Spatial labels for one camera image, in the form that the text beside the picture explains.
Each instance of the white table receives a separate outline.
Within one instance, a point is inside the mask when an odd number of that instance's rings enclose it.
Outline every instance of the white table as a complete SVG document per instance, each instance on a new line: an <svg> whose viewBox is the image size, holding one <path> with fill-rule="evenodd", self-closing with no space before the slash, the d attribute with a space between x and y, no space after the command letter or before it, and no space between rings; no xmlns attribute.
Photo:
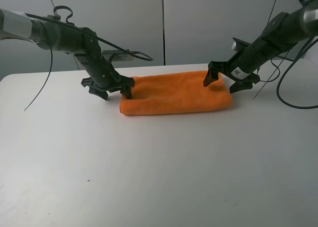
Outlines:
<svg viewBox="0 0 318 227"><path fill-rule="evenodd" d="M317 70L299 62L282 95L318 103ZM85 71L56 72L24 112L46 75L0 82L1 227L318 226L318 110L283 105L274 83L255 100L262 84L233 94L229 110L128 117L119 93L106 102L80 85Z"/></svg>

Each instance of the microfiber cloth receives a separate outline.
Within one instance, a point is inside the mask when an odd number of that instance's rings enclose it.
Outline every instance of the microfiber cloth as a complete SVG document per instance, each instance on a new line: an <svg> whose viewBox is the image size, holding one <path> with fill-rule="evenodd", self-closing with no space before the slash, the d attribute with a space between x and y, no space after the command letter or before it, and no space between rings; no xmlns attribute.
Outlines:
<svg viewBox="0 0 318 227"><path fill-rule="evenodd" d="M182 114L216 111L232 106L222 81L203 87L205 71L134 77L132 99L120 103L126 115Z"/></svg>

